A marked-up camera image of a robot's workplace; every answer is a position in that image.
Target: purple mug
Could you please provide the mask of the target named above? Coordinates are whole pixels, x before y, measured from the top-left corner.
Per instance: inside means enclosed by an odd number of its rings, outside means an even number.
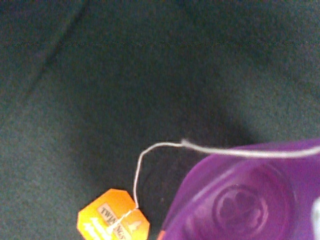
[[[320,139],[237,147],[297,151]],[[183,180],[158,240],[313,240],[320,154],[295,159],[212,154]]]

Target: twinings logo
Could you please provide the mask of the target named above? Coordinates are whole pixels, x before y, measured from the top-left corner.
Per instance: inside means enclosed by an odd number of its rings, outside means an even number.
[[[107,203],[101,205],[97,210],[100,213],[101,217],[104,219],[104,221],[109,224],[109,226],[118,221],[118,218],[116,217],[115,213],[112,211],[111,207]],[[131,240],[132,238],[121,223],[119,223],[114,228],[113,233],[120,240]]]

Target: dark surface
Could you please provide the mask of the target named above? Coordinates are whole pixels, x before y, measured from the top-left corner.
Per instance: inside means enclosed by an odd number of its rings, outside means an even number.
[[[82,239],[78,211],[132,194],[156,142],[319,137],[319,18],[316,1],[0,3],[0,239]],[[146,157],[151,239],[202,158]]]

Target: purple cup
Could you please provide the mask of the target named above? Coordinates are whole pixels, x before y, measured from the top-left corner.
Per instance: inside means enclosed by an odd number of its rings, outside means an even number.
[[[320,139],[237,147],[297,151]],[[162,225],[162,240],[313,240],[320,154],[267,159],[213,154],[183,180]]]

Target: orange tea bag tag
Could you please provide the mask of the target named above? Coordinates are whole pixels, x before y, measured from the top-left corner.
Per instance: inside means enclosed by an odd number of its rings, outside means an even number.
[[[85,240],[147,240],[150,223],[129,193],[110,189],[78,213]]]

